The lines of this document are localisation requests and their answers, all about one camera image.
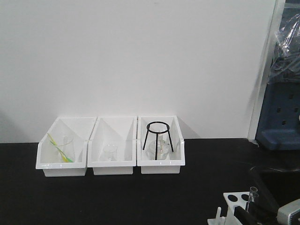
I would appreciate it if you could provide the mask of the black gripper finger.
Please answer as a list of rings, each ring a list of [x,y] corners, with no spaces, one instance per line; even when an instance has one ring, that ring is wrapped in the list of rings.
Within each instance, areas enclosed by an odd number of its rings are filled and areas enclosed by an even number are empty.
[[[251,216],[245,209],[241,206],[235,207],[235,217],[243,224],[243,225],[256,225],[256,220],[253,216]]]

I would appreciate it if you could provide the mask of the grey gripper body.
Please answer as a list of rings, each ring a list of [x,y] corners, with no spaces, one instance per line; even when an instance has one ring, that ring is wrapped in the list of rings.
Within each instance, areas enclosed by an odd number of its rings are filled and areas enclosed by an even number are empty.
[[[277,211],[277,222],[281,225],[300,224],[300,200],[294,200]]]

